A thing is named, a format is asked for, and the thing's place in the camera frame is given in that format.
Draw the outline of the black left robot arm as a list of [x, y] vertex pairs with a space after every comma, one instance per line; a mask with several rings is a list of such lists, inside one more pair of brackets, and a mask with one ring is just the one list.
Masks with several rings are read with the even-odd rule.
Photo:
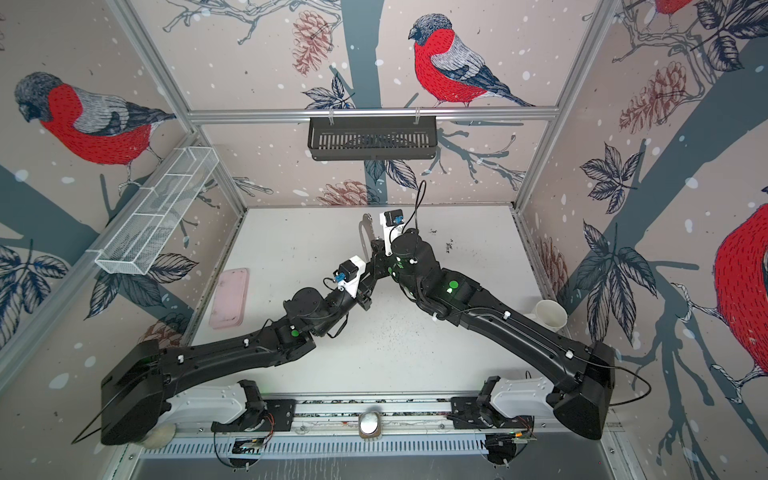
[[101, 382], [101, 443], [139, 441], [171, 410], [170, 399], [192, 387], [305, 356], [315, 348], [315, 339], [327, 335], [355, 306], [370, 307], [376, 283], [389, 268], [385, 255], [372, 258], [362, 268], [355, 295], [336, 289], [323, 296], [305, 287], [284, 302], [281, 318], [249, 334], [185, 347], [162, 347], [157, 340], [137, 344]]

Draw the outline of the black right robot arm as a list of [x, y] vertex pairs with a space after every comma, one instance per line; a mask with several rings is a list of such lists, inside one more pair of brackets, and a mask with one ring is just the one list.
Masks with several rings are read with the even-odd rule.
[[553, 384], [545, 402], [573, 433], [602, 438], [615, 387], [611, 347], [590, 345], [555, 333], [508, 307], [465, 274], [444, 268], [414, 229], [394, 240], [370, 241], [377, 278], [389, 275], [424, 313], [463, 327], [521, 358]]

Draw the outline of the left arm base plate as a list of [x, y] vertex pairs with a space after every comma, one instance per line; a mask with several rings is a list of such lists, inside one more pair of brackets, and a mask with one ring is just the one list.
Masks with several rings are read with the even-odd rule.
[[235, 420], [223, 424], [213, 422], [214, 433], [289, 432], [297, 406], [294, 399], [265, 400], [263, 407], [247, 406]]

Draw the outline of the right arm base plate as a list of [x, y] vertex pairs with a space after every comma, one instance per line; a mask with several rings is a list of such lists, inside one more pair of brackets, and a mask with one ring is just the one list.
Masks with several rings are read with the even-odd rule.
[[455, 429], [521, 429], [529, 430], [534, 416], [505, 417], [489, 403], [479, 403], [477, 397], [452, 397], [446, 418]]

